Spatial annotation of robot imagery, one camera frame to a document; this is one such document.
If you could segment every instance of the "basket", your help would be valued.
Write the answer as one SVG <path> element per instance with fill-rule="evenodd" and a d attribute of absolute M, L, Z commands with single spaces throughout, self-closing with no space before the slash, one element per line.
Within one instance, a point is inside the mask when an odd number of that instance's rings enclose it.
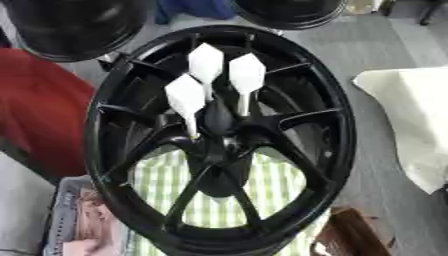
<path fill-rule="evenodd" d="M 58 194 L 51 215 L 51 226 L 48 232 L 47 245 L 43 252 L 44 256 L 62 256 L 63 243 L 74 239 L 77 216 L 76 202 L 82 188 L 93 189 L 88 175 L 65 178 L 59 184 Z M 120 225 L 121 231 L 123 231 L 124 238 L 121 248 L 126 250 L 129 230 L 124 225 Z"/>

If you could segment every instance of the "rim lip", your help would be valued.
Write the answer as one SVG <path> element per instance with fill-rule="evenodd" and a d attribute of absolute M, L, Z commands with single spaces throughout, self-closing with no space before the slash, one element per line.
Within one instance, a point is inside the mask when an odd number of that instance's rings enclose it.
<path fill-rule="evenodd" d="M 325 25 L 335 18 L 339 17 L 339 15 L 341 15 L 341 13 L 345 10 L 348 0 L 339 1 L 340 4 L 332 12 L 329 12 L 328 14 L 317 19 L 311 19 L 306 22 L 268 20 L 261 15 L 251 13 L 240 4 L 238 4 L 238 0 L 231 0 L 230 3 L 239 16 L 257 25 L 280 30 L 303 30 Z"/>
<path fill-rule="evenodd" d="M 62 55 L 62 54 L 51 54 L 46 52 L 39 52 L 36 50 L 36 48 L 33 48 L 31 45 L 27 44 L 26 40 L 20 35 L 20 31 L 17 33 L 17 41 L 19 45 L 24 49 L 25 51 L 31 53 L 34 56 L 37 56 L 39 58 L 55 61 L 55 62 L 78 62 L 78 61 L 85 61 L 85 60 L 91 60 L 98 57 L 101 57 L 105 54 L 108 54 L 126 43 L 128 43 L 132 38 L 134 38 L 138 32 L 142 29 L 144 26 L 144 19 L 142 19 L 141 22 L 139 22 L 137 25 L 124 27 L 123 30 L 125 30 L 125 33 L 117 35 L 113 40 L 110 40 L 109 43 L 107 43 L 104 47 L 98 50 L 89 50 L 85 52 L 80 52 L 73 55 Z"/>
<path fill-rule="evenodd" d="M 96 106 L 103 102 L 104 99 L 109 99 L 114 91 L 117 89 L 118 85 L 121 83 L 121 80 L 126 77 L 126 72 L 128 69 L 128 62 L 132 59 L 141 58 L 142 56 L 148 55 L 151 51 L 157 51 L 158 46 L 166 44 L 170 41 L 176 41 L 179 38 L 185 38 L 186 35 L 192 35 L 194 33 L 207 33 L 210 32 L 237 32 L 237 33 L 253 33 L 256 35 L 263 35 L 265 37 L 270 37 L 275 40 L 277 44 L 283 44 L 289 48 L 294 49 L 292 54 L 305 57 L 307 60 L 312 61 L 314 68 L 319 70 L 317 74 L 321 74 L 324 77 L 326 83 L 331 84 L 331 87 L 326 89 L 329 90 L 330 95 L 332 96 L 332 100 L 337 99 L 340 105 L 344 106 L 344 130 L 345 130 L 345 144 L 343 152 L 338 152 L 340 154 L 339 158 L 336 158 L 335 166 L 329 168 L 331 172 L 338 172 L 337 170 L 344 170 L 338 177 L 332 177 L 334 181 L 334 186 L 331 191 L 326 194 L 322 200 L 316 204 L 316 207 L 313 209 L 306 211 L 307 214 L 303 216 L 300 220 L 295 220 L 292 225 L 283 225 L 284 227 L 276 232 L 272 232 L 273 234 L 266 234 L 263 238 L 259 239 L 251 239 L 245 241 L 244 243 L 232 243 L 232 246 L 228 248 L 224 248 L 223 244 L 220 244 L 220 248 L 217 248 L 216 244 L 199 244 L 199 243 L 190 243 L 185 240 L 180 240 L 178 237 L 167 234 L 166 238 L 161 239 L 158 235 L 159 233 L 153 232 L 153 230 L 148 230 L 146 225 L 139 224 L 139 220 L 143 220 L 144 216 L 134 214 L 131 216 L 132 211 L 129 209 L 122 209 L 123 207 L 117 206 L 117 197 L 113 195 L 110 191 L 113 190 L 113 186 L 111 184 L 105 183 L 100 179 L 99 174 L 104 173 L 104 170 L 101 166 L 101 150 L 100 143 L 98 138 L 98 131 L 100 128 L 100 113 L 96 110 Z M 314 55 L 308 52 L 303 47 L 297 45 L 296 43 L 283 38 L 278 37 L 272 33 L 265 32 L 259 29 L 251 28 L 251 27 L 243 27 L 243 26 L 230 26 L 230 25 L 214 25 L 214 26 L 205 26 L 205 27 L 195 27 L 189 28 L 185 30 L 180 30 L 174 33 L 167 34 L 165 36 L 159 37 L 146 45 L 143 45 L 128 57 L 120 60 L 115 68 L 110 72 L 109 76 L 106 78 L 104 83 L 101 85 L 94 98 L 92 99 L 89 110 L 86 116 L 85 122 L 85 152 L 86 152 L 86 167 L 88 168 L 88 172 L 94 181 L 94 185 L 97 190 L 103 195 L 105 202 L 111 211 L 119 217 L 119 219 L 124 222 L 127 226 L 132 227 L 137 233 L 143 235 L 144 237 L 150 239 L 151 241 L 157 241 L 158 247 L 169 246 L 171 249 L 178 249 L 179 252 L 194 252 L 194 255 L 236 255 L 237 251 L 238 255 L 245 255 L 244 253 L 250 254 L 254 250 L 263 250 L 268 247 L 271 247 L 274 243 L 281 243 L 286 237 L 290 237 L 295 235 L 297 232 L 302 230 L 304 227 L 309 225 L 312 221 L 314 221 L 317 217 L 320 216 L 325 210 L 327 210 L 330 204 L 334 201 L 335 197 L 339 194 L 343 186 L 345 185 L 350 171 L 353 165 L 355 150 L 356 150 L 356 128 L 354 122 L 354 116 L 349 104 L 349 101 L 340 87 L 337 80 L 331 74 L 331 72 L 318 60 Z"/>

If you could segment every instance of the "white cube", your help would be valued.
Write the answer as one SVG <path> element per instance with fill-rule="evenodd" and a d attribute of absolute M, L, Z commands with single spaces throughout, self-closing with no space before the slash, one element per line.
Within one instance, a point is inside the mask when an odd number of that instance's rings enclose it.
<path fill-rule="evenodd" d="M 211 84 L 222 73 L 224 53 L 203 43 L 188 55 L 188 63 L 192 76 L 204 84 Z"/>
<path fill-rule="evenodd" d="M 230 61 L 230 82 L 241 95 L 263 87 L 266 66 L 252 53 Z"/>
<path fill-rule="evenodd" d="M 202 85 L 187 74 L 167 85 L 165 92 L 171 108 L 185 119 L 205 106 Z"/>

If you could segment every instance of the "blue object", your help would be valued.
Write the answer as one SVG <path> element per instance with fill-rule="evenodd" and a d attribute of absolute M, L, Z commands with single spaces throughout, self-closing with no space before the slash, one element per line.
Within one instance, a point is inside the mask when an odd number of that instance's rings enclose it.
<path fill-rule="evenodd" d="M 156 23 L 168 24 L 179 13 L 218 20 L 230 19 L 235 12 L 230 0 L 157 0 Z"/>

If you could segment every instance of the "checkered cloth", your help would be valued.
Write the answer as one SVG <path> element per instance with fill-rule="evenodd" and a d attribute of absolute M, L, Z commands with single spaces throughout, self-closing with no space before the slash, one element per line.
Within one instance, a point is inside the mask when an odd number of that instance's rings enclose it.
<path fill-rule="evenodd" d="M 149 205 L 166 214 L 189 180 L 186 156 L 177 150 L 140 161 L 135 171 L 134 189 Z M 291 164 L 255 153 L 244 190 L 252 199 L 260 217 L 266 218 L 296 198 L 305 184 L 302 172 Z M 277 255 L 310 255 L 310 246 L 328 218 L 329 212 L 326 212 Z M 214 199 L 199 192 L 187 206 L 183 221 L 198 227 L 226 228 L 244 225 L 246 218 L 234 197 Z M 131 232 L 130 237 L 129 255 L 165 255 L 149 240 L 134 232 Z"/>

